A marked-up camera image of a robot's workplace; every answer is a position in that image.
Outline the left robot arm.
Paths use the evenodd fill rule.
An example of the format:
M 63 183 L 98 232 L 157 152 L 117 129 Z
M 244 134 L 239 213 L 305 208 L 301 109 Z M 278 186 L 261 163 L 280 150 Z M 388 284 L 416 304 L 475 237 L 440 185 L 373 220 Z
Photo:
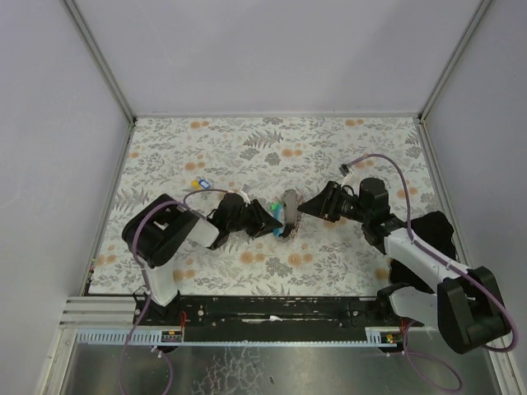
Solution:
M 282 222 L 258 200 L 246 201 L 238 193 L 226 193 L 209 216 L 163 193 L 126 224 L 122 239 L 138 259 L 153 302 L 165 307 L 178 293 L 169 261 L 182 244 L 194 242 L 215 250 L 232 233 L 243 231 L 258 238 L 281 228 Z

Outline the metal key organizer disc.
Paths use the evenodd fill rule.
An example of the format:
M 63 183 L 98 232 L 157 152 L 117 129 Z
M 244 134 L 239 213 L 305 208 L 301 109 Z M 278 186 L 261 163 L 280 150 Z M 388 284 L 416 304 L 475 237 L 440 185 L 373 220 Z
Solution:
M 295 189 L 288 189 L 276 202 L 277 208 L 273 216 L 283 224 L 281 230 L 275 230 L 273 235 L 281 241 L 294 238 L 297 233 L 301 214 L 298 211 L 300 200 Z

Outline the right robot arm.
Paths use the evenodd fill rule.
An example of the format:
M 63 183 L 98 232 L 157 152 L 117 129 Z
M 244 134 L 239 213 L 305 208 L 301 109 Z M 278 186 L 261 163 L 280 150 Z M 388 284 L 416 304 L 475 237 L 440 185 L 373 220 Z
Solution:
M 366 241 L 401 263 L 429 292 L 404 279 L 380 290 L 399 317 L 437 328 L 446 344 L 464 354 L 511 332 L 496 278 L 485 267 L 470 269 L 408 233 L 408 223 L 392 213 L 380 179 L 367 178 L 354 193 L 334 181 L 298 210 L 325 221 L 345 217 L 361 223 Z

